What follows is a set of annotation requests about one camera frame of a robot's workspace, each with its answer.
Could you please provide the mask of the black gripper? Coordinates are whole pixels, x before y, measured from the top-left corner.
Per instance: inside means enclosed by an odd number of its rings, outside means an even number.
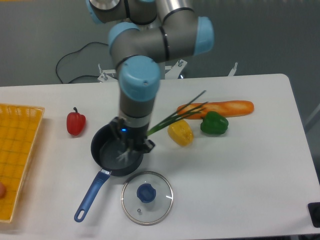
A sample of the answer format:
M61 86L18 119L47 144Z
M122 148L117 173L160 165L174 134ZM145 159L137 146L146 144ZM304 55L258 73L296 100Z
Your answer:
M132 127L127 125L123 118L118 116L109 123L113 136L124 144L126 155L132 154L135 151L139 153L150 153L155 147L155 143L150 139L144 139L148 131L149 125L146 124L140 127Z

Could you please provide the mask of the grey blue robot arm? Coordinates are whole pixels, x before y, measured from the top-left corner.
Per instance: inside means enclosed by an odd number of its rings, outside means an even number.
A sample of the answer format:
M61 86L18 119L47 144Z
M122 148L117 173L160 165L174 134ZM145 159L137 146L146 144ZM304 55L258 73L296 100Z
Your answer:
M96 23L116 22L108 49L120 88L117 133L124 150L119 155L148 152L159 64L210 51L213 24L196 15L189 0L88 0L86 5Z

